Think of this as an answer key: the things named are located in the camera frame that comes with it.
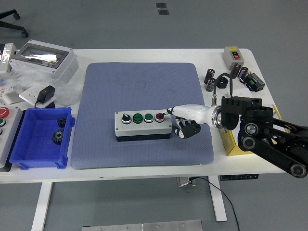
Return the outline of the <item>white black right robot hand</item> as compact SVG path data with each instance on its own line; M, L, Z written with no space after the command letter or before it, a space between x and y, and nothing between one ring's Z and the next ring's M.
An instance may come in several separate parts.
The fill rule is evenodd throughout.
M201 124L211 124L211 108L205 105L186 104L168 108L165 114L176 117L177 126L172 130L182 139L187 139L201 131Z

